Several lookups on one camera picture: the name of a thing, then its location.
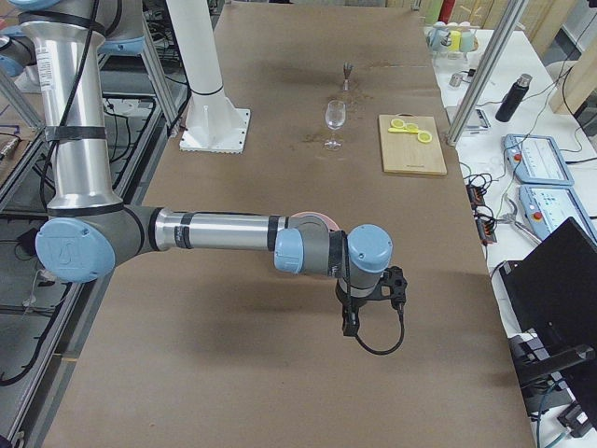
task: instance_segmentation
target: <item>white metal base plate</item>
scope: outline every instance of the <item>white metal base plate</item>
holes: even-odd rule
[[[193,136],[191,130],[187,130],[183,133],[183,138],[180,140],[180,149],[183,151],[206,151],[241,154],[244,149],[244,141],[249,128],[251,110],[236,109],[236,111],[239,116],[243,117],[244,126],[230,130],[229,135],[210,146],[202,145],[201,142],[199,142]]]

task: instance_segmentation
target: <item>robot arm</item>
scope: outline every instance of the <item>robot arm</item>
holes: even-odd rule
[[[125,206],[111,187],[97,51],[106,35],[122,45],[143,38],[137,27],[141,1],[10,2],[26,10],[21,29],[35,44],[53,148],[56,195],[35,243],[46,269],[67,281],[89,282],[137,255],[171,247],[270,250],[282,271],[338,279],[345,335],[361,343],[358,310],[371,300],[389,300],[402,323],[406,282],[398,268],[388,269],[392,242],[379,227],[360,226],[346,235],[320,217]],[[128,29],[120,21],[125,8]]]

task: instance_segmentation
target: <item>electronic device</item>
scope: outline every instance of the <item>electronic device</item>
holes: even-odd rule
[[[503,145],[512,171],[522,183],[574,185],[553,137],[509,133]]]
[[[574,219],[500,274],[522,331],[534,329],[551,357],[580,345],[597,348],[597,245]],[[596,426],[597,360],[580,361],[560,374]]]
[[[446,107],[446,114],[448,115],[448,121],[452,123],[454,120],[454,116],[456,115],[456,111],[458,110],[458,106],[456,105],[449,105]],[[463,131],[463,136],[471,136],[477,135],[480,133],[486,133],[491,129],[492,125],[489,123],[487,119],[487,115],[481,109],[475,109],[473,113],[470,115],[470,119],[466,123],[465,130]]]
[[[519,199],[531,228],[541,240],[573,217],[593,241],[597,241],[597,231],[572,187],[521,185]]]

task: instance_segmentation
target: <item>computer monitor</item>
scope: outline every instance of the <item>computer monitor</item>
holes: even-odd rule
[[[566,219],[529,256],[502,272],[521,329],[535,329],[551,356],[586,344],[597,350],[597,245]],[[597,427],[597,360],[561,371]]]

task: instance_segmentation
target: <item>bottle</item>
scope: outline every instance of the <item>bottle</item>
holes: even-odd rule
[[[504,98],[502,105],[500,105],[497,114],[495,114],[495,119],[504,123],[510,121],[512,115],[514,115],[514,112],[521,103],[522,98],[524,98],[526,92],[529,91],[531,79],[533,79],[531,75],[523,73],[518,81],[512,84],[512,87],[507,93],[506,98]]]

